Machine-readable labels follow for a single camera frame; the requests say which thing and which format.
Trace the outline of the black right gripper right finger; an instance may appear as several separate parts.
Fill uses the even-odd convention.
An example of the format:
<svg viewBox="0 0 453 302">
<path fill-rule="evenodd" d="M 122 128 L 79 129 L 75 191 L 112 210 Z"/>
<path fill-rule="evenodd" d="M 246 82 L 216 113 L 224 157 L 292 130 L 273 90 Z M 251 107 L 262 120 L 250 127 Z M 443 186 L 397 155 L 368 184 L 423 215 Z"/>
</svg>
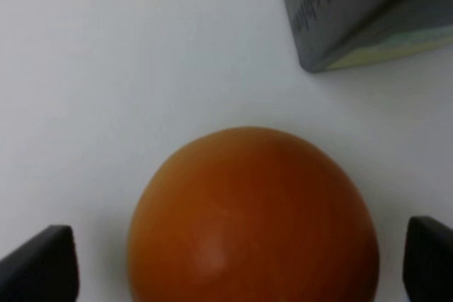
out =
<svg viewBox="0 0 453 302">
<path fill-rule="evenodd" d="M 429 216 L 408 222 L 403 284 L 411 302 L 452 300 L 452 229 Z"/>
</svg>

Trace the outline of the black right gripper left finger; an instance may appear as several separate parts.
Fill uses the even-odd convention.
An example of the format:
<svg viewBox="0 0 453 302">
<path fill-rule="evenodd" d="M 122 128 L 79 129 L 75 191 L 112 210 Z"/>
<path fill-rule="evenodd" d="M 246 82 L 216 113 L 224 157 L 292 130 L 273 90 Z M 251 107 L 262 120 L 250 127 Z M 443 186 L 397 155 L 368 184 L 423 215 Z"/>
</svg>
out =
<svg viewBox="0 0 453 302">
<path fill-rule="evenodd" d="M 78 296 L 71 226 L 49 226 L 1 259 L 2 301 L 76 301 Z"/>
</svg>

